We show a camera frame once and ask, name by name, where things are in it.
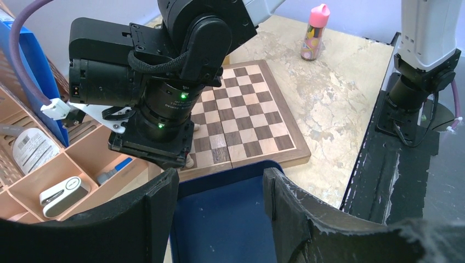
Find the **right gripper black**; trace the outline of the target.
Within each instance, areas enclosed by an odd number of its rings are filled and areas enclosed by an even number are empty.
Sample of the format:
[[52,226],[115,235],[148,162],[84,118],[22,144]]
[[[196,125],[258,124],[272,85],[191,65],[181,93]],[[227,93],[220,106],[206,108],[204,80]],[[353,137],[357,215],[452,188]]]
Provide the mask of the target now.
[[166,170],[185,167],[194,134],[194,122],[188,117],[176,127],[151,123],[140,111],[125,123],[123,134],[111,132],[109,150],[143,159]]

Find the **light chess piece fourteenth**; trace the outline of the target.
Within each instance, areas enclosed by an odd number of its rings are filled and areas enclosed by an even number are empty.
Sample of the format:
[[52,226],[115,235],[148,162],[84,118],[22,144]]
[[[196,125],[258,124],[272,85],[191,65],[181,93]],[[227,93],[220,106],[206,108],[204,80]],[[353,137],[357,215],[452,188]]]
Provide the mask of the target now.
[[190,154],[187,154],[186,155],[185,167],[186,168],[192,168],[194,165],[195,165],[195,161],[193,160],[193,158],[191,157]]

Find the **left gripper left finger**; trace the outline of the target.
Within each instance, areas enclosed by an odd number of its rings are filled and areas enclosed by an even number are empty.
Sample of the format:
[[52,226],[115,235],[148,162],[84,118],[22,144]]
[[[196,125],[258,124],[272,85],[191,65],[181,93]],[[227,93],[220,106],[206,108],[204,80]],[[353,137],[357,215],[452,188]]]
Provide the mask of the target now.
[[175,169],[64,221],[1,221],[1,262],[163,262],[177,203]]

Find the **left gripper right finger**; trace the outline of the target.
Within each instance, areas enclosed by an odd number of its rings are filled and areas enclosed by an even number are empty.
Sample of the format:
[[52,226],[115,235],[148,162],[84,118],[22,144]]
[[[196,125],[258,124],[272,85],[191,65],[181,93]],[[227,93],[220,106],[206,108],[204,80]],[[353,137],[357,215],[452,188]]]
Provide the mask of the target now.
[[406,219],[389,226],[340,211],[277,168],[263,174],[278,262],[464,262],[464,223]]

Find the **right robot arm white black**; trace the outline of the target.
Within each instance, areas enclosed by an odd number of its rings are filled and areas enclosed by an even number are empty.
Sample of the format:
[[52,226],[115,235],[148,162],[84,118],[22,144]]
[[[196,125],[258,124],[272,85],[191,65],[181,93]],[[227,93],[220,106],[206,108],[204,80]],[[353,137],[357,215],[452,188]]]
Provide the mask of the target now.
[[[160,28],[78,18],[69,42],[69,104],[112,129],[112,151],[162,169],[188,162],[191,111],[205,87],[220,86],[227,55],[257,33],[280,1],[159,1]],[[400,77],[378,127],[415,147],[408,118],[455,83],[461,1],[403,1]]]

